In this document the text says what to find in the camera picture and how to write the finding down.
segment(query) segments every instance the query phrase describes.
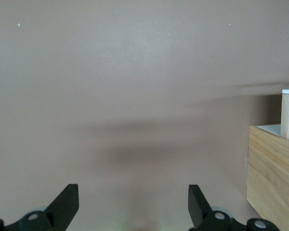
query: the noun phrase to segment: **wood grain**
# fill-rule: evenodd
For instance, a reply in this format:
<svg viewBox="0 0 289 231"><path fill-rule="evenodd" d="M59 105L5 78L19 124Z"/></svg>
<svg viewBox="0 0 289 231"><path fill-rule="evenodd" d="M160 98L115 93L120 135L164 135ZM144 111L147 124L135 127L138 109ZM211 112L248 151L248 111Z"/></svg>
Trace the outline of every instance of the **wood grain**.
<svg viewBox="0 0 289 231"><path fill-rule="evenodd" d="M289 140L250 126L247 200L289 231Z"/></svg>
<svg viewBox="0 0 289 231"><path fill-rule="evenodd" d="M283 94L282 98L280 136L289 140L289 94Z"/></svg>

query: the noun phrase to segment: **wooden plank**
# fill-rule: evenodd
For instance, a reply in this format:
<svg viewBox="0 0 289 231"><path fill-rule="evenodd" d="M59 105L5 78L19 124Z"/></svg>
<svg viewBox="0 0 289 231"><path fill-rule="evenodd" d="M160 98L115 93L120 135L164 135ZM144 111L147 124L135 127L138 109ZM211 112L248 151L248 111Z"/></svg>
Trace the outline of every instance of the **wooden plank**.
<svg viewBox="0 0 289 231"><path fill-rule="evenodd" d="M256 126L250 126L247 200L289 231L289 141Z"/></svg>
<svg viewBox="0 0 289 231"><path fill-rule="evenodd" d="M289 94L283 94L282 98L280 136L289 140Z"/></svg>

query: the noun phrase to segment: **gray surface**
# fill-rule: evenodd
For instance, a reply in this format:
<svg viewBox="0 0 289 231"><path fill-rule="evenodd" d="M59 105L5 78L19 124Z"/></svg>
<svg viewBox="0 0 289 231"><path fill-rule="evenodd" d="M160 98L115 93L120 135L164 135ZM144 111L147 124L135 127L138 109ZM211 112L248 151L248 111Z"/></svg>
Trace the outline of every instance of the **gray surface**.
<svg viewBox="0 0 289 231"><path fill-rule="evenodd" d="M78 183L70 231L184 231L197 183L245 222L282 89L289 1L0 0L0 218Z"/></svg>
<svg viewBox="0 0 289 231"><path fill-rule="evenodd" d="M271 132L277 136L280 136L280 124L273 124L273 125L264 125L264 126L257 126L263 130Z"/></svg>

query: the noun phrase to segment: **wooden box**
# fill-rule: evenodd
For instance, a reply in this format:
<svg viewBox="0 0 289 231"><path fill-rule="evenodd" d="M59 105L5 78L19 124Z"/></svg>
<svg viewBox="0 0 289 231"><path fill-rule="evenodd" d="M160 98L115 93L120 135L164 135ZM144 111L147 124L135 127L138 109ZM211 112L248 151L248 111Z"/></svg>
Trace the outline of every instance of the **wooden box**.
<svg viewBox="0 0 289 231"><path fill-rule="evenodd" d="M256 126L250 126L247 200L289 231L289 140Z"/></svg>

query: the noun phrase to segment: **screw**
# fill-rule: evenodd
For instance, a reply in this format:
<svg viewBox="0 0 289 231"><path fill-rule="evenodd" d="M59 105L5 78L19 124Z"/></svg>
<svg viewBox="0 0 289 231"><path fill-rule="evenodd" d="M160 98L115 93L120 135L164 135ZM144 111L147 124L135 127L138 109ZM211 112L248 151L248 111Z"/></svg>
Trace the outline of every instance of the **screw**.
<svg viewBox="0 0 289 231"><path fill-rule="evenodd" d="M225 219L225 215L218 212L218 213L215 213L215 217L218 219L218 220L224 220Z"/></svg>
<svg viewBox="0 0 289 231"><path fill-rule="evenodd" d="M258 228L260 229L265 229L266 228L266 225L263 221L260 221L260 220L257 220L254 222L255 226L257 226Z"/></svg>
<svg viewBox="0 0 289 231"><path fill-rule="evenodd" d="M28 220L34 220L38 217L38 214L32 214L28 217Z"/></svg>

